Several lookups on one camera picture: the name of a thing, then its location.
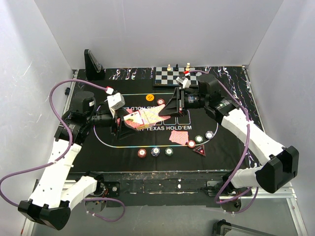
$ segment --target triangular object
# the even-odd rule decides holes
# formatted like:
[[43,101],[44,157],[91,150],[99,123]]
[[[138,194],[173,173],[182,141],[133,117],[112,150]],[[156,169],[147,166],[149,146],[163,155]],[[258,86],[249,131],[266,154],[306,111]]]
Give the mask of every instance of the triangular object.
[[193,149],[193,151],[199,153],[200,155],[206,156],[206,149],[204,145],[200,145]]

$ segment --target red poker chip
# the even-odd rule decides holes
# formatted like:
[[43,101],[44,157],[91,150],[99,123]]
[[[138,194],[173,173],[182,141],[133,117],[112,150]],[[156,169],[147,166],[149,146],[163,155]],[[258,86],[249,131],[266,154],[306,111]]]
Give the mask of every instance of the red poker chip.
[[158,105],[162,105],[162,104],[164,104],[165,103],[165,101],[163,100],[163,99],[159,99],[158,101],[157,101],[157,104]]
[[187,142],[187,145],[188,145],[188,147],[190,147],[190,148],[194,148],[194,147],[196,146],[196,143],[195,143],[194,140],[189,140],[189,141]]
[[147,155],[147,151],[146,151],[145,149],[140,149],[140,150],[138,151],[138,157],[140,157],[140,158],[145,158],[146,155]]

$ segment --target gray floor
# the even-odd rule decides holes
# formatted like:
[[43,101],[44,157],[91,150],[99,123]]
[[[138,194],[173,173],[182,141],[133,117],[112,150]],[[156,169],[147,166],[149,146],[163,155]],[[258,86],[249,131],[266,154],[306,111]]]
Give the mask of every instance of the gray floor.
[[[235,216],[218,210],[203,206],[130,206],[120,221],[108,223],[86,214],[80,204],[64,229],[55,231],[36,224],[32,236],[210,236],[213,224],[222,219],[274,235],[297,235],[286,199],[256,199],[247,211]],[[121,211],[105,208],[101,215],[115,218]]]

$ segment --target robotic arm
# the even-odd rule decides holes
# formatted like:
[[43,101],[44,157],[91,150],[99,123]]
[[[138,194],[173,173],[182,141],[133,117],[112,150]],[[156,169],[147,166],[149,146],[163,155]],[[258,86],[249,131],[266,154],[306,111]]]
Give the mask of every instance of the robotic arm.
[[73,144],[69,152],[59,161],[60,156],[69,145],[69,134],[60,124],[53,143],[53,149],[45,171],[28,200],[21,201],[18,210],[29,220],[61,230],[67,223],[71,210],[85,197],[92,194],[101,195],[106,189],[104,177],[98,173],[84,174],[73,186],[63,191],[63,185],[72,163],[81,150],[85,138],[93,125],[110,127],[111,133],[117,138],[126,137],[137,130],[125,124],[124,116],[129,114],[122,106],[125,104],[120,93],[108,89],[106,110],[97,111],[94,94],[88,91],[76,93],[69,110],[62,116],[70,128]]
[[[246,116],[236,103],[222,97],[221,86],[213,75],[204,74],[198,77],[198,91],[186,88],[184,79],[178,81],[182,87],[175,88],[173,97],[159,113],[160,116],[179,117],[186,115],[187,109],[204,108],[210,118],[231,131],[243,143],[246,142]],[[296,177],[299,152],[293,146],[285,148],[277,143],[252,122],[250,133],[249,149],[258,158],[261,166],[239,169],[225,192],[257,186],[269,193],[275,193]],[[223,183],[230,175],[231,173],[223,177]]]

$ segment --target white wall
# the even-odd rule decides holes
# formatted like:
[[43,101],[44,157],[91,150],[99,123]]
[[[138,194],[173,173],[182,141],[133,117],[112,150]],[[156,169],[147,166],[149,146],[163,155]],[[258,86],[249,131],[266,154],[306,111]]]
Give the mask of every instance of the white wall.
[[283,0],[35,0],[71,68],[249,64]]
[[284,0],[250,66],[266,132],[300,152],[292,181],[309,235],[315,235],[315,2]]
[[[34,1],[0,0],[0,177],[47,163],[58,121],[48,95],[72,71]],[[64,88],[54,102],[62,111]],[[27,200],[42,171],[7,179],[2,190]],[[25,217],[0,198],[0,231],[19,235]]]

